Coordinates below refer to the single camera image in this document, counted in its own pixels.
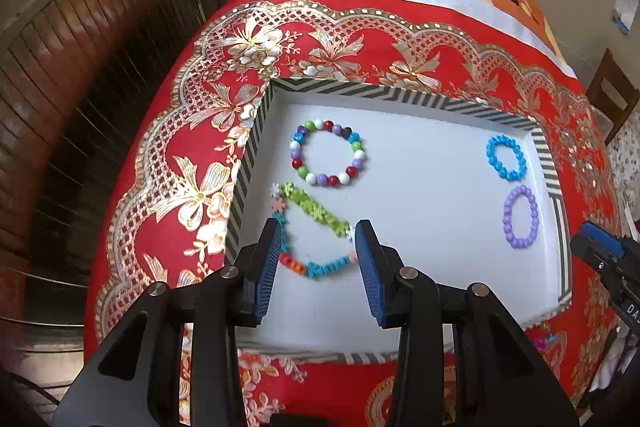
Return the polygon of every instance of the purple beaded bracelet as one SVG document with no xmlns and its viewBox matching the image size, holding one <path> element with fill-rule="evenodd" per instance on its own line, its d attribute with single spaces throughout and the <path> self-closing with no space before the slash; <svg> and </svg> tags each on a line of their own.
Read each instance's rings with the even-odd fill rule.
<svg viewBox="0 0 640 427">
<path fill-rule="evenodd" d="M 521 239 L 513 235 L 513 227 L 511 226 L 511 211 L 513 203 L 520 197 L 524 196 L 529 200 L 529 208 L 531 210 L 531 230 L 529 231 L 529 237 Z M 527 248 L 533 245 L 538 235 L 538 224 L 540 220 L 538 218 L 538 204 L 536 203 L 536 197 L 531 193 L 531 189 L 524 185 L 515 187 L 507 196 L 504 202 L 504 213 L 502 215 L 502 223 L 504 225 L 504 238 L 510 243 L 511 248 Z"/>
</svg>

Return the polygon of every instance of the table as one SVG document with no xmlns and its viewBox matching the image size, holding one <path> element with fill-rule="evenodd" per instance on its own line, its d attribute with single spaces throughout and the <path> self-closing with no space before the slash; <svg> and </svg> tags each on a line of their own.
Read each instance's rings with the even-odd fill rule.
<svg viewBox="0 0 640 427">
<path fill-rule="evenodd" d="M 240 158 L 276 77 L 431 92 L 531 117 L 558 171 L 569 233 L 586 219 L 620 233 L 590 104 L 571 69 L 513 16 L 481 0 L 232 0 L 178 58 L 122 168 L 95 257 L 87 356 L 151 281 L 194 283 L 223 264 L 228 238 L 237 233 L 229 208 L 242 179 Z M 528 334 L 577 403 L 614 316 L 591 269 L 575 261 L 572 278 L 571 307 Z M 300 363 L 243 351 L 239 363 L 251 426 L 281 410 L 324 416 L 339 426 L 384 422 L 393 361 Z M 187 327 L 183 422 L 190 370 Z M 450 419 L 450 357 L 445 378 Z"/>
</svg>

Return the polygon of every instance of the multicolored beaded bracelet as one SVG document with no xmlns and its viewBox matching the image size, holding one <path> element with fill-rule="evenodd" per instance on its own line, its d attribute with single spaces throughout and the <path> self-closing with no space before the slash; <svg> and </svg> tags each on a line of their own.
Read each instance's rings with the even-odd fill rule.
<svg viewBox="0 0 640 427">
<path fill-rule="evenodd" d="M 340 221 L 321 204 L 311 199 L 304 190 L 296 188 L 293 183 L 273 184 L 271 185 L 271 217 L 274 217 L 282 224 L 282 252 L 279 256 L 281 264 L 299 275 L 309 277 L 309 279 L 317 279 L 344 268 L 351 263 L 357 263 L 358 258 L 354 251 L 326 264 L 303 264 L 292 259 L 289 255 L 289 239 L 285 227 L 287 224 L 285 214 L 287 201 L 293 201 L 297 204 L 302 211 L 316 223 L 327 225 L 337 237 L 349 237 L 353 242 L 354 232 L 349 221 Z"/>
<path fill-rule="evenodd" d="M 508 171 L 500 160 L 495 155 L 495 146 L 505 145 L 513 150 L 518 160 L 518 171 Z M 527 173 L 527 161 L 524 159 L 524 154 L 520 149 L 520 146 L 513 138 L 507 138 L 504 134 L 500 136 L 494 136 L 489 139 L 486 144 L 486 156 L 489 158 L 489 165 L 493 166 L 495 171 L 498 172 L 500 178 L 508 180 L 510 182 L 519 181 L 524 178 Z"/>
<path fill-rule="evenodd" d="M 529 208 L 531 210 L 531 229 L 529 230 L 529 237 L 520 239 L 513 234 L 513 227 L 511 226 L 511 211 L 513 203 L 520 196 L 524 196 L 529 200 Z M 533 245 L 538 235 L 538 224 L 540 220 L 538 218 L 538 203 L 536 197 L 532 194 L 531 189 L 524 185 L 515 187 L 507 196 L 504 202 L 504 213 L 502 214 L 502 223 L 504 225 L 504 238 L 511 245 L 511 248 L 527 248 Z"/>
<path fill-rule="evenodd" d="M 337 136 L 342 136 L 351 144 L 353 150 L 353 162 L 349 165 L 344 172 L 341 172 L 337 176 L 327 176 L 326 174 L 313 174 L 309 172 L 309 169 L 302 163 L 302 142 L 304 141 L 308 133 L 312 133 L 315 130 L 329 131 Z M 351 127 L 342 127 L 338 124 L 334 124 L 331 120 L 307 120 L 304 125 L 298 126 L 298 129 L 293 135 L 293 140 L 289 143 L 289 149 L 291 151 L 291 166 L 296 170 L 298 176 L 305 180 L 309 185 L 321 185 L 325 187 L 327 185 L 335 187 L 338 183 L 340 185 L 348 185 L 351 178 L 358 174 L 358 171 L 362 169 L 364 159 L 366 155 L 362 150 L 362 142 L 360 141 L 360 135 L 351 131 Z"/>
</svg>

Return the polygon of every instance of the black and white striped edge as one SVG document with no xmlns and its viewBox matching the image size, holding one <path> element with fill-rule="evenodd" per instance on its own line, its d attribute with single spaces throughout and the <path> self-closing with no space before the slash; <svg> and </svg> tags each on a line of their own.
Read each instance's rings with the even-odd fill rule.
<svg viewBox="0 0 640 427">
<path fill-rule="evenodd" d="M 234 186 L 234 197 L 231 203 L 229 219 L 226 222 L 226 244 L 225 261 L 233 263 L 239 251 L 240 226 L 242 224 L 242 214 L 244 214 L 244 202 L 249 190 L 251 172 L 254 170 L 256 158 L 258 156 L 258 143 L 264 124 L 267 121 L 267 113 L 273 100 L 273 83 L 270 82 L 262 96 L 262 101 L 258 106 L 258 111 L 254 119 L 254 124 L 249 133 L 249 139 L 244 146 L 244 153 L 240 161 L 238 179 Z"/>
<path fill-rule="evenodd" d="M 500 111 L 488 107 L 481 99 L 477 102 L 449 98 L 441 94 L 430 92 L 420 92 L 401 87 L 377 86 L 375 84 L 359 84 L 357 82 L 347 82 L 340 80 L 318 80 L 315 78 L 274 78 L 268 85 L 258 112 L 249 133 L 249 140 L 244 147 L 238 179 L 234 186 L 234 197 L 231 203 L 230 216 L 227 223 L 226 234 L 226 262 L 233 263 L 239 251 L 240 227 L 242 214 L 244 213 L 244 203 L 249 189 L 251 172 L 257 158 L 258 143 L 262 130 L 266 122 L 267 113 L 273 100 L 276 90 L 290 92 L 315 92 L 319 94 L 340 94 L 345 96 L 359 96 L 362 98 L 376 98 L 388 100 L 389 102 L 408 103 L 422 107 L 430 107 L 445 111 L 465 114 L 475 118 L 490 120 L 509 127 L 520 130 L 531 131 L 540 165 L 542 166 L 546 188 L 554 204 L 556 213 L 556 226 L 558 227 L 558 259 L 559 259 L 559 306 L 547 314 L 535 317 L 522 324 L 522 328 L 527 329 L 540 324 L 543 320 L 549 319 L 566 309 L 571 301 L 571 257 L 568 248 L 568 225 L 566 222 L 566 211 L 562 201 L 562 191 L 558 181 L 558 173 L 553 163 L 549 148 L 546 144 L 545 135 L 542 129 L 532 118 L 525 118 L 517 114 Z M 298 362 L 338 362 L 338 363 L 385 363 L 391 362 L 398 357 L 397 352 L 388 353 L 318 353 L 315 351 L 288 351 L 286 349 L 270 349 L 258 346 L 255 343 L 238 342 L 238 347 L 246 350 L 255 349 L 261 353 L 274 357 L 289 357 Z M 446 351 L 450 351 L 452 346 L 446 346 Z"/>
</svg>

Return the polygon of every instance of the wooden chair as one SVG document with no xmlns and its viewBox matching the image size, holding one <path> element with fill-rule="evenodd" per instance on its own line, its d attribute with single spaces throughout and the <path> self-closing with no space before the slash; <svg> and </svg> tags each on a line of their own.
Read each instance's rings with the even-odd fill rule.
<svg viewBox="0 0 640 427">
<path fill-rule="evenodd" d="M 625 100 L 626 107 L 621 108 L 604 92 L 602 81 L 605 79 Z M 598 70 L 591 81 L 591 86 L 587 89 L 587 98 L 591 105 L 601 110 L 613 123 L 613 128 L 604 140 L 605 144 L 609 144 L 640 101 L 640 90 L 634 87 L 613 60 L 613 55 L 609 48 L 604 51 Z"/>
</svg>

